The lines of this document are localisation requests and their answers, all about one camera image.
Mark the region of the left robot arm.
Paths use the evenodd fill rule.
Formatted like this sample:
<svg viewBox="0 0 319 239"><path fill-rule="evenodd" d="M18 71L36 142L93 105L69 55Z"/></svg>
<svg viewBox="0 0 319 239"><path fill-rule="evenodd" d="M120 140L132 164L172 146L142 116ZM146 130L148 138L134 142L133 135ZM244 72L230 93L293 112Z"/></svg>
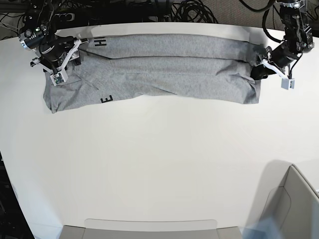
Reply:
<svg viewBox="0 0 319 239"><path fill-rule="evenodd" d="M266 19L270 8L275 3L280 5L279 17L284 25L285 35L279 40L269 34L266 28ZM263 12L262 29L266 36L280 45L272 49L267 47L259 56L258 65L251 71L254 80L266 79L269 75L277 74L283 79L291 80L293 69L305 53L314 48L312 28L307 17L305 0L270 0L262 9L254 12Z"/></svg>

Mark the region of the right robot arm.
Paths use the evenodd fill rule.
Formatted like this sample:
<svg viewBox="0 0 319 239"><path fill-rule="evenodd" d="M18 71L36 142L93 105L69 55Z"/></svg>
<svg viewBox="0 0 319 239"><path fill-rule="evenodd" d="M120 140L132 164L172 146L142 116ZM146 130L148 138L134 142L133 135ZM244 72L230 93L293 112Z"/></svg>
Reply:
<svg viewBox="0 0 319 239"><path fill-rule="evenodd" d="M80 13L71 0L32 0L18 31L21 45L35 52L30 65L40 64L44 72L58 73L77 40L74 36L58 36L60 29L80 24Z"/></svg>

